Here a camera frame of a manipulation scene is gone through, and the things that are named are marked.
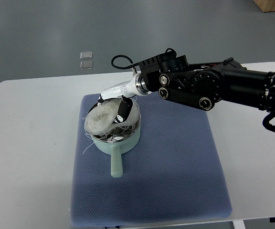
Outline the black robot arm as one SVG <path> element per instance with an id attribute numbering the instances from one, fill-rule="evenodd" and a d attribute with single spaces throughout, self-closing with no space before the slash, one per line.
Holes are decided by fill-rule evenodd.
<path id="1" fill-rule="evenodd" d="M 137 66 L 141 76 L 135 89 L 158 92 L 164 100 L 204 111 L 221 100 L 267 111 L 262 125 L 275 133 L 275 72 L 248 70 L 232 57 L 189 64 L 172 48 L 138 63 L 131 61 L 126 68 Z"/>

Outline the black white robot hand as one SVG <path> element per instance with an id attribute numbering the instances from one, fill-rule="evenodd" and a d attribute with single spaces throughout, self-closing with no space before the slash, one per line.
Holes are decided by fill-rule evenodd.
<path id="1" fill-rule="evenodd" d="M 97 105 L 101 105 L 108 100 L 117 98 L 121 99 L 117 114 L 113 120 L 114 124 L 119 124 L 125 122 L 129 117 L 133 107 L 131 98 L 136 95 L 146 96 L 150 93 L 151 91 L 147 89 L 142 74 L 135 73 L 130 81 L 123 82 L 103 90 L 99 96 Z"/>

